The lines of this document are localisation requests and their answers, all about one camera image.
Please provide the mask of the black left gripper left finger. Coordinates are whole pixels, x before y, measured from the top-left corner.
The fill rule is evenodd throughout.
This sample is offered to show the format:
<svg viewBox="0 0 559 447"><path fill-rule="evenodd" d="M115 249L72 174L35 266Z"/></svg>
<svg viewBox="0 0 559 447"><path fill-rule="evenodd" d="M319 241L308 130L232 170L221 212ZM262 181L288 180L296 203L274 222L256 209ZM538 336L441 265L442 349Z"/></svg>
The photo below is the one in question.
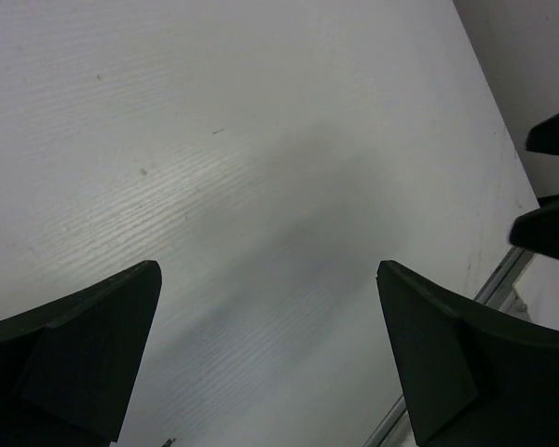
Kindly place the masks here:
<svg viewBox="0 0 559 447"><path fill-rule="evenodd" d="M116 442L160 291L143 261L0 320L0 446Z"/></svg>

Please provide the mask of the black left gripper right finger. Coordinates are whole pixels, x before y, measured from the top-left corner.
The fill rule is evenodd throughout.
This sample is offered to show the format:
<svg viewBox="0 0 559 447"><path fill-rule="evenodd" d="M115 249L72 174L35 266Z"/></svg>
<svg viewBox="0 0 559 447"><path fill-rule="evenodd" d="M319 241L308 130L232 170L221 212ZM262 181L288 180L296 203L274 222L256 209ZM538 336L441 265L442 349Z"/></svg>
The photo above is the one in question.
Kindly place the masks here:
<svg viewBox="0 0 559 447"><path fill-rule="evenodd" d="M487 379L478 402L419 446L559 446L559 331L465 311Z"/></svg>

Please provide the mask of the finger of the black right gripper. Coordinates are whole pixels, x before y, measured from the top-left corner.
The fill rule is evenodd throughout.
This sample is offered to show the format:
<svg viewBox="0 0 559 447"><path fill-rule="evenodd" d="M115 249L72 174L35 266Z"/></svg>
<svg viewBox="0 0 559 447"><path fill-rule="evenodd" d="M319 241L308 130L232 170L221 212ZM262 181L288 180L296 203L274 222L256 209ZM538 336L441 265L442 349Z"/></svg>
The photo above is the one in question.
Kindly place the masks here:
<svg viewBox="0 0 559 447"><path fill-rule="evenodd" d="M509 241L515 247L559 261L559 200L516 218Z"/></svg>
<svg viewBox="0 0 559 447"><path fill-rule="evenodd" d="M525 149L532 153L559 156L559 113L529 130Z"/></svg>

